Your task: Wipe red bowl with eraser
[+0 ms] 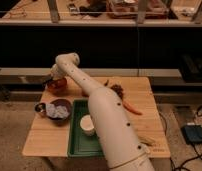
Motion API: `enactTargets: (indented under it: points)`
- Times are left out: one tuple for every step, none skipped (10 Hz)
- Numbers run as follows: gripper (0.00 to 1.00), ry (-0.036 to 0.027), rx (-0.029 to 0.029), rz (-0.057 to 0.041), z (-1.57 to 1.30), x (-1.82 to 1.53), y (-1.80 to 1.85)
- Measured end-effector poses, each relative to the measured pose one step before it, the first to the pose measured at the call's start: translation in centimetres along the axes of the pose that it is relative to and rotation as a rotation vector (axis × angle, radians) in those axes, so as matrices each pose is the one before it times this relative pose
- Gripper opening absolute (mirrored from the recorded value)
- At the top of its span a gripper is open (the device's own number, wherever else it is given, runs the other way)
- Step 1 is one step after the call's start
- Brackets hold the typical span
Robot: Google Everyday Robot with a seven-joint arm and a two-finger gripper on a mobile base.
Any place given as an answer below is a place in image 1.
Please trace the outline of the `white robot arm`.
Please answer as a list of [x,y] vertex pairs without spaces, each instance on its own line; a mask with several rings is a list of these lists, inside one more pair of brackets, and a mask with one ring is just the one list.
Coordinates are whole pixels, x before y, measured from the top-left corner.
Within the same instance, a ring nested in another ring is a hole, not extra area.
[[155,171],[119,96],[78,68],[76,53],[58,55],[54,79],[68,75],[89,96],[88,109],[110,171]]

